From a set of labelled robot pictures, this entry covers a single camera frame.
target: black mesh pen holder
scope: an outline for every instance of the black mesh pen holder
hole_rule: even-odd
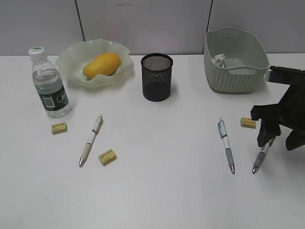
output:
[[[172,58],[152,53],[142,58],[141,65],[144,97],[153,102],[167,99],[171,94]]]

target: eraser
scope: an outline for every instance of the eraser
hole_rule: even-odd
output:
[[[256,122],[253,121],[251,118],[241,118],[240,125],[243,127],[249,127],[249,128],[256,128]]]
[[[103,164],[103,166],[105,166],[106,164],[108,164],[116,159],[116,154],[114,153],[114,151],[112,149],[110,149],[106,153],[99,155],[99,159],[100,159],[101,163]]]
[[[52,125],[52,134],[56,135],[62,132],[66,132],[67,131],[67,125],[66,123],[58,123],[58,124],[54,124]]]

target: pen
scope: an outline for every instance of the pen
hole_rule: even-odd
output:
[[[99,117],[97,118],[95,124],[94,124],[94,127],[93,127],[93,129],[92,129],[92,131],[89,135],[88,141],[87,141],[87,143],[85,145],[85,148],[82,152],[82,155],[81,155],[81,158],[80,158],[80,163],[79,163],[80,167],[82,167],[85,164],[85,161],[87,160],[88,155],[89,155],[90,150],[91,150],[91,147],[94,143],[95,137],[99,133],[102,124],[103,124],[103,115],[100,114]]]
[[[261,148],[256,161],[254,162],[252,173],[255,173],[258,170],[274,140],[275,138],[272,138]]]
[[[224,121],[222,118],[219,119],[218,130],[219,130],[220,138],[222,138],[222,140],[224,142],[225,154],[227,156],[230,170],[233,174],[235,174],[235,165],[234,165],[234,160],[233,160],[233,156],[232,156],[232,151],[230,148],[228,135],[225,130]]]

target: gray wall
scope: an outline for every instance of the gray wall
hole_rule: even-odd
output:
[[[305,52],[304,0],[214,0],[209,30],[249,31],[266,52]]]
[[[86,40],[120,42],[132,54],[202,53],[212,0],[77,0]],[[214,0],[209,30],[252,32],[267,52],[305,52],[303,0]],[[1,0],[0,55],[48,54],[82,41],[74,0]]]
[[[1,0],[0,40],[0,55],[59,54],[83,40],[74,0]]]
[[[198,54],[211,0],[78,0],[86,40],[119,42],[132,54]]]

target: storage basket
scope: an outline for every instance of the storage basket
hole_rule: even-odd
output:
[[[225,67],[212,62],[225,54]],[[225,27],[205,36],[204,68],[210,87],[222,93],[248,93],[263,80],[269,61],[259,41],[249,32]]]

